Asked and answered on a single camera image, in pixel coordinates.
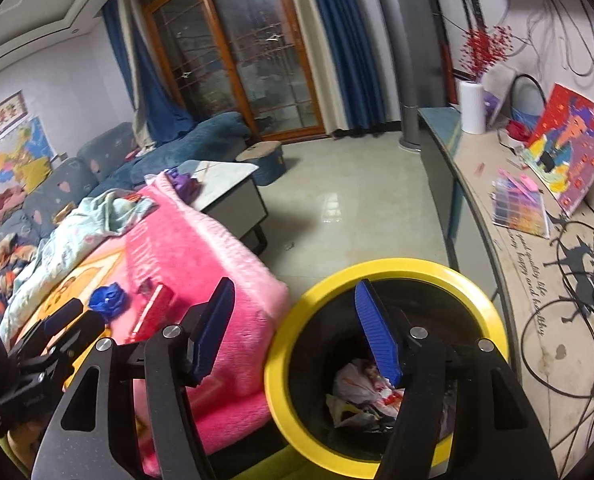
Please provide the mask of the world map poster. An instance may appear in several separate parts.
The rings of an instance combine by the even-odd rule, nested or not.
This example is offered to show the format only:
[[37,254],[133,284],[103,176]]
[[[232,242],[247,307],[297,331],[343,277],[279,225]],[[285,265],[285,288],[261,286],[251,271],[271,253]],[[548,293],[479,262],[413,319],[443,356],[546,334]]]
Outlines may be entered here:
[[18,122],[0,136],[0,210],[33,192],[53,170],[56,152],[39,117]]

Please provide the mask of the blue crumpled plastic bag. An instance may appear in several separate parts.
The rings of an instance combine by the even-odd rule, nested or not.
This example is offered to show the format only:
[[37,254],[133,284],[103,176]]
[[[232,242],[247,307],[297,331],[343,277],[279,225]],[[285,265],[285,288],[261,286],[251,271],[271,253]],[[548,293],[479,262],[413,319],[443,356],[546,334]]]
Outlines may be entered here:
[[88,308],[98,313],[109,324],[119,316],[128,302],[128,295],[118,283],[99,286],[88,300]]

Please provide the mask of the colourful painting board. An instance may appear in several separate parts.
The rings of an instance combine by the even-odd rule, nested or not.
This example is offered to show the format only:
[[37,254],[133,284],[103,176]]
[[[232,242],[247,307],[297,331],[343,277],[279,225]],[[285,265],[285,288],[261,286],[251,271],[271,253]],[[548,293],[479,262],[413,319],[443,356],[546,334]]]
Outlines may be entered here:
[[556,84],[521,159],[574,214],[594,182],[594,102]]

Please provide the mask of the purple cloth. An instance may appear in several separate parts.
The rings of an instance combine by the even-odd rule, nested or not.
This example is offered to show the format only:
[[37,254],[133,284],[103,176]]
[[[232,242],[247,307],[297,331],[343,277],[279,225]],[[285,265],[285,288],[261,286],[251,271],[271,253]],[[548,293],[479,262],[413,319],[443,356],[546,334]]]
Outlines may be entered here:
[[165,171],[165,175],[178,198],[186,205],[193,203],[193,200],[201,192],[201,182],[187,172],[180,172],[177,168],[171,168]]

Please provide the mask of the white coffee table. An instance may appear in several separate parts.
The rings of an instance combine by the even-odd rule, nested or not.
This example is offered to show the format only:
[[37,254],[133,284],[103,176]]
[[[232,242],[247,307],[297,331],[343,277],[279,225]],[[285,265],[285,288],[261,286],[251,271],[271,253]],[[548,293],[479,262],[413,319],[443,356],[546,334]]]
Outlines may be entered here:
[[251,251],[260,256],[268,247],[262,222],[268,209],[254,181],[258,167],[250,162],[186,160],[180,174],[190,174],[199,182],[199,192],[191,206],[217,220],[239,240],[254,236]]

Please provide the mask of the yellow rim trash bin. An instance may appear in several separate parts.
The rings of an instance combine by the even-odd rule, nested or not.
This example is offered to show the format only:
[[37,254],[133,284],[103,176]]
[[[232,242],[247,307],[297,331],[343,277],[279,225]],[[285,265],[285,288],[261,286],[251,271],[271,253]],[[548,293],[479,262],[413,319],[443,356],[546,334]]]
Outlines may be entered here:
[[447,344],[490,339],[509,352],[501,315],[471,280],[439,263],[385,258],[358,263],[303,294],[281,322],[265,362],[265,397],[281,435],[330,474],[371,479],[404,391],[376,365],[355,308],[371,282],[382,304]]

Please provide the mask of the red flat box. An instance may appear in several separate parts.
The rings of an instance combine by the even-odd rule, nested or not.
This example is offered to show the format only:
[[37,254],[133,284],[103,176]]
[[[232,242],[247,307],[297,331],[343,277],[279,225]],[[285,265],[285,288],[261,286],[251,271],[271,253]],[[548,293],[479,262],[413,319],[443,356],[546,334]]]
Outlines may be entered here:
[[146,304],[126,337],[129,344],[156,333],[166,323],[170,304],[175,299],[175,293],[168,285],[154,282],[151,278],[140,283],[137,293],[146,299]]

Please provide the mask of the colour swatch book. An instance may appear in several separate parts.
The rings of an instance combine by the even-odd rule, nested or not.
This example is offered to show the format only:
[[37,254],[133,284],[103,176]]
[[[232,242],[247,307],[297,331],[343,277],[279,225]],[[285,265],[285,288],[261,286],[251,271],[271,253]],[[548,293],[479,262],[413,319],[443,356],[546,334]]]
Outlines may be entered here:
[[550,237],[544,196],[532,179],[500,169],[492,183],[492,222],[496,226],[526,234]]

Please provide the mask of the light blue patterned quilt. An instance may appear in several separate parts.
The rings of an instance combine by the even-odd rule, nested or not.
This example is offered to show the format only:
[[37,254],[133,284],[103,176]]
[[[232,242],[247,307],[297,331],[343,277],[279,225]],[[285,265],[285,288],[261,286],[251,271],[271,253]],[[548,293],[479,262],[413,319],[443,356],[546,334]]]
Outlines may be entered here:
[[155,200],[112,188],[85,197],[62,223],[42,240],[31,262],[15,278],[0,323],[0,338],[9,349],[12,340],[48,293],[105,240],[128,233],[157,208]]

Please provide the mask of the white paper roll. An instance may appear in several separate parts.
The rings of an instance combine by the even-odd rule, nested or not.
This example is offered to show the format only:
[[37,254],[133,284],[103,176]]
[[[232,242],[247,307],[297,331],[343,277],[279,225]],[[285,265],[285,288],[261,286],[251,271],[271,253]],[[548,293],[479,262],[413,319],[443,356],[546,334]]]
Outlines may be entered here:
[[484,87],[479,82],[462,80],[459,84],[461,127],[468,134],[486,132]]

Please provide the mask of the white plastic bag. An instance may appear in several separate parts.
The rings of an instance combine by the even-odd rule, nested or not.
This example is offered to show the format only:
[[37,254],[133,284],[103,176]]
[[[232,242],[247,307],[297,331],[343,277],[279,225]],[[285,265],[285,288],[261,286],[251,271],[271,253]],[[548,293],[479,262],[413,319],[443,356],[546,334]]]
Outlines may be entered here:
[[353,360],[336,374],[326,405],[335,428],[386,432],[395,425],[403,397],[404,390],[393,388],[374,362]]

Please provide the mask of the blue curtain right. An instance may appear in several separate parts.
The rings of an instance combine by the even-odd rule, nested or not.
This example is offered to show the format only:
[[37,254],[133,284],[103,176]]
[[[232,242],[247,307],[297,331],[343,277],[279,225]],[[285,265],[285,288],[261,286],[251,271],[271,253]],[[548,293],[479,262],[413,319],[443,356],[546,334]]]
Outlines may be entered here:
[[381,131],[386,105],[357,0],[293,0],[325,133]]

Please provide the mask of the round blue footstool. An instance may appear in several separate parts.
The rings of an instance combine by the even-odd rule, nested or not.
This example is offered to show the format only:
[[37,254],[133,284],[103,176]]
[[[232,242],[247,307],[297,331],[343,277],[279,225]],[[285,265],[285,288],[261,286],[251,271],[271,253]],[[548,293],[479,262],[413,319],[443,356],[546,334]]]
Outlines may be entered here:
[[253,180],[258,186],[267,186],[286,174],[282,143],[280,141],[261,141],[235,157],[236,162],[254,164],[257,169]]

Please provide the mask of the blue curtain left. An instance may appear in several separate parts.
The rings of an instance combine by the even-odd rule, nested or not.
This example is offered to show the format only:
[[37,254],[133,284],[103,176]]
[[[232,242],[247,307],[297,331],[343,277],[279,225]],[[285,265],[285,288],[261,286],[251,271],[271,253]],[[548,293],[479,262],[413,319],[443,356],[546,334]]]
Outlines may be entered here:
[[102,16],[132,106],[137,146],[149,151],[194,129],[196,120],[173,99],[156,67],[137,0],[108,0]]

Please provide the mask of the tv cabinet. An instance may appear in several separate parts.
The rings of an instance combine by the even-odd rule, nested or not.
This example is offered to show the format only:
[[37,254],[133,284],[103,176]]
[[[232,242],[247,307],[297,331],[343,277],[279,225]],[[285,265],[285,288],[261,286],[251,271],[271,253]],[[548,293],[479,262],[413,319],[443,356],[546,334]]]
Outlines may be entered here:
[[426,107],[419,143],[450,264],[498,309],[559,475],[594,478],[594,211],[567,217],[544,194],[547,233],[515,230],[504,191],[532,172],[495,133]]

